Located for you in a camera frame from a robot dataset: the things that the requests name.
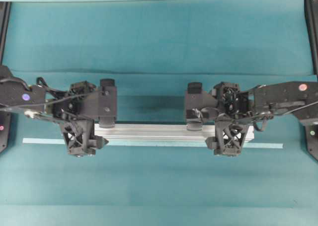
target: teal wall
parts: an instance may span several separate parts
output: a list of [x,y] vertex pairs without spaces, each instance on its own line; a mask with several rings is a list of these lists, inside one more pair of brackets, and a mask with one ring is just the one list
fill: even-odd
[[[191,81],[242,89],[316,81],[303,0],[13,3],[3,63],[55,88],[116,79],[118,120],[183,122]],[[293,116],[234,158],[207,149],[105,147],[68,156],[57,125],[14,116],[0,155],[0,225],[316,226],[318,163]]]

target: black cable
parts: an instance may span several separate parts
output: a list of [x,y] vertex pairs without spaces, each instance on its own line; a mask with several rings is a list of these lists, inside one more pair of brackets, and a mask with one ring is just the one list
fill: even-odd
[[285,112],[285,113],[283,113],[283,114],[280,114],[280,116],[293,113],[293,112],[295,112],[295,111],[301,110],[301,109],[303,109],[303,108],[310,107],[310,106],[315,105],[315,104],[318,104],[318,101],[315,101],[315,102],[313,102],[313,103],[306,104],[306,105],[301,106],[301,107],[299,107],[299,108],[295,108],[295,109],[293,109],[293,110],[287,111],[287,112]]
[[25,90],[27,91],[31,91],[30,87],[27,85],[27,83],[20,79],[20,78],[17,78],[17,77],[9,77],[9,78],[3,78],[3,79],[0,79],[0,83],[5,83],[5,82],[16,82],[16,83],[20,83],[23,85],[23,87],[25,88]]
[[84,96],[87,96],[89,94],[91,94],[91,93],[75,94],[75,95],[71,95],[71,96],[68,96],[68,97],[65,97],[62,99],[53,100],[51,102],[45,102],[45,103],[31,103],[31,104],[20,104],[20,105],[8,106],[5,108],[0,108],[0,111],[6,111],[6,110],[9,110],[10,108],[36,107],[36,106],[42,106],[42,105],[51,105],[51,104],[55,104],[55,103],[64,102],[65,100],[72,99],[72,98],[84,97]]

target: thin metal strip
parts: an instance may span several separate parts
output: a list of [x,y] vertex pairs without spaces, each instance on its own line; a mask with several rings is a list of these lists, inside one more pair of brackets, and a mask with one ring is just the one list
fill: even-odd
[[[62,139],[43,139],[43,138],[23,138],[24,144],[52,144],[64,145]],[[129,147],[190,147],[190,148],[206,148],[204,142],[147,142],[147,141],[119,141],[110,140],[108,146],[129,146]],[[243,148],[256,149],[282,149],[282,143],[246,143]]]

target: black metal frame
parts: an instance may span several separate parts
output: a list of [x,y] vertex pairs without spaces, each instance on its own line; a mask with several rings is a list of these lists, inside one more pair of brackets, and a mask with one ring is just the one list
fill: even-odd
[[[9,22],[10,15],[10,2],[0,2],[0,64],[2,64],[6,31]],[[0,152],[2,152],[7,147],[9,131],[11,123],[11,113],[0,112]]]

